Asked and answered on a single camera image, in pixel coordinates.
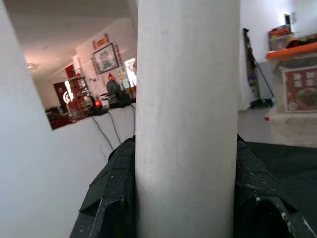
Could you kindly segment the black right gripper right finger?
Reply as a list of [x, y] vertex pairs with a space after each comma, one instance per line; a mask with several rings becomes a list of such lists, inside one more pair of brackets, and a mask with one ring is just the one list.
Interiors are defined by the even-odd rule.
[[237, 139], [234, 196], [236, 238], [317, 235], [315, 148]]

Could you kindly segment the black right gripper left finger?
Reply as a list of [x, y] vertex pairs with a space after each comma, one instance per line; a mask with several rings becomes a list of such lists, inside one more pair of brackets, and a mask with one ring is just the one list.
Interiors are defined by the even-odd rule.
[[89, 185], [70, 237], [136, 237], [134, 136], [109, 155]]

